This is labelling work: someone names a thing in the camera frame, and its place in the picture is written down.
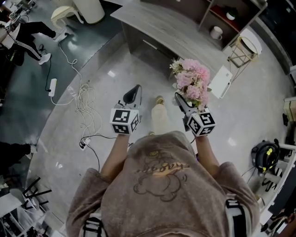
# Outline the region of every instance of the flower pot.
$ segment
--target flower pot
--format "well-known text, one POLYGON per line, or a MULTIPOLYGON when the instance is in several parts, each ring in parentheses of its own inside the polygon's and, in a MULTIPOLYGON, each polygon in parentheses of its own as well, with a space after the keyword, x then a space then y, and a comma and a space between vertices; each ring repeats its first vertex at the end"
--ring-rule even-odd
POLYGON ((229 20, 234 20, 235 17, 230 15, 229 13, 226 14, 226 17, 229 19, 229 20))

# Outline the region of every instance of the red shelf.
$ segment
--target red shelf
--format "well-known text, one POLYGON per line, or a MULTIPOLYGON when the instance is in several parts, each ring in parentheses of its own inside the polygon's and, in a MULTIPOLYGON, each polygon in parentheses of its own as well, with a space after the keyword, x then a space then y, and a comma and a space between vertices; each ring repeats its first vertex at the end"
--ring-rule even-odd
POLYGON ((237 20, 229 20, 226 17, 226 14, 223 10, 222 7, 220 6, 213 6, 210 9, 210 12, 213 13, 214 15, 216 15, 218 18, 220 18, 221 20, 223 20, 226 24, 228 24, 229 26, 231 26, 234 30, 236 30, 237 32, 240 32, 242 30, 242 28, 240 27, 240 25, 238 24, 237 20))

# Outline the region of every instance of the cartoon print on shirt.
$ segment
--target cartoon print on shirt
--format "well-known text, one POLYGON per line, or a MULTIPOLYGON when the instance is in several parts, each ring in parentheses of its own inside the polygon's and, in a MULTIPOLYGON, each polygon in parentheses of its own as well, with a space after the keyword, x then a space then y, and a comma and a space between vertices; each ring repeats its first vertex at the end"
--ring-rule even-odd
POLYGON ((134 185, 134 192, 149 193, 164 202, 174 200, 181 189, 181 182, 187 181, 185 174, 183 176, 177 174, 189 168, 189 165, 180 163, 169 153, 159 150, 149 152, 144 162, 143 169, 137 170, 141 176, 138 178, 138 183, 134 185))

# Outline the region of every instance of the green floor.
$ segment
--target green floor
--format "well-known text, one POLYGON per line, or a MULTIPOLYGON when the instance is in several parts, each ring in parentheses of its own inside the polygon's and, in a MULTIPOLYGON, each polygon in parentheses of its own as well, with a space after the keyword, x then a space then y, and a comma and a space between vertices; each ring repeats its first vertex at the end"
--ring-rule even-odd
MULTIPOLYGON (((74 35, 62 41, 61 46, 70 61, 77 58, 75 67, 80 70, 88 60, 112 37, 121 31, 120 22, 110 14, 119 8, 118 5, 102 2, 105 18, 96 25, 82 25, 77 18, 68 20, 74 35)), ((29 13, 30 22, 42 21, 54 29, 50 17, 56 6, 52 1, 39 0, 29 13)), ((37 48, 44 44, 52 54, 49 81, 58 79, 55 101, 58 101, 76 73, 67 63, 59 46, 51 38, 38 34, 37 48)), ((3 111, 0 115, 0 141, 7 143, 37 143, 45 123, 52 112, 48 92, 44 90, 49 63, 39 64, 25 54, 21 67, 16 67, 11 77, 3 111)))

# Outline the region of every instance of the brown t-shirt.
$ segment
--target brown t-shirt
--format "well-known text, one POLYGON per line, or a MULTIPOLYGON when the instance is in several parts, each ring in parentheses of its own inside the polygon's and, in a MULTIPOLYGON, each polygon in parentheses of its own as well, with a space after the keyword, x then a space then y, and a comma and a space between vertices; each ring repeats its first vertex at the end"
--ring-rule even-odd
POLYGON ((122 172, 111 184, 88 169, 66 228, 69 237, 77 237, 86 218, 100 208, 109 237, 228 237, 226 193, 236 194, 248 208, 254 231, 259 208, 232 163, 222 164, 213 178, 183 133, 144 137, 130 148, 122 172))

